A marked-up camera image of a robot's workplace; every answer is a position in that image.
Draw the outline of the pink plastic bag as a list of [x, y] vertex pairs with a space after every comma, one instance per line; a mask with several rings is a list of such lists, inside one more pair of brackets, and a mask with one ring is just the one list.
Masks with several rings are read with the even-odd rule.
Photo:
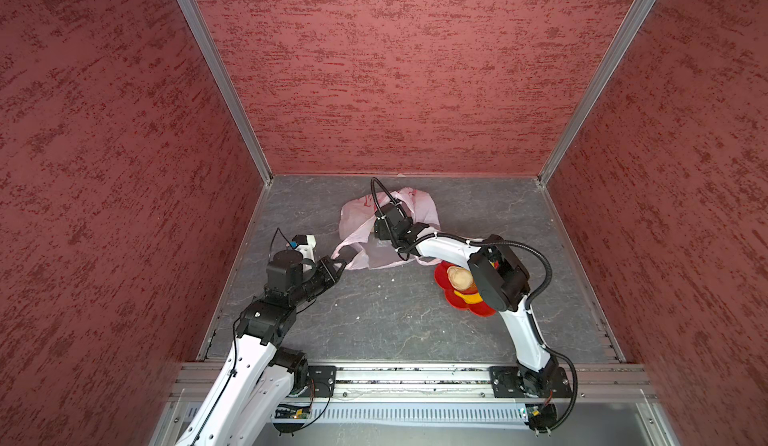
[[[423, 191], [403, 188], [393, 197], [403, 203], [404, 209], [416, 223], [426, 223], [435, 229], [440, 226], [436, 205]], [[346, 203], [340, 213], [340, 243], [331, 255], [347, 263], [347, 271], [380, 270], [402, 265], [390, 241], [374, 236], [375, 205], [370, 194]]]

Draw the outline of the beige fake fruit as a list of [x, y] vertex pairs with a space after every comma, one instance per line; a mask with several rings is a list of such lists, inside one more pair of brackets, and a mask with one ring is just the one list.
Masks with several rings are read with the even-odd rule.
[[475, 286], [473, 276], [467, 269], [450, 266], [446, 274], [451, 287], [456, 291], [465, 292]]

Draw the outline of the yellow fake banana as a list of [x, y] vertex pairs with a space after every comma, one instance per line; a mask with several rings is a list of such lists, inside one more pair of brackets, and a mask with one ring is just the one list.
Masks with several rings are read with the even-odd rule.
[[475, 292], [473, 294], [464, 294], [463, 292], [454, 290], [453, 294], [459, 298], [464, 304], [467, 305], [474, 305], [474, 304], [480, 304], [483, 302], [480, 294], [478, 292]]

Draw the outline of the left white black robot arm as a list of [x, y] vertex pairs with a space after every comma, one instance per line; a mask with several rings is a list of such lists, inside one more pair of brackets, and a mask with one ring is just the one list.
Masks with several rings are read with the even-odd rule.
[[233, 325], [222, 370], [178, 445], [251, 445], [284, 400], [310, 387], [306, 355], [281, 344], [298, 307], [335, 286], [346, 265], [292, 249], [272, 257], [264, 292]]

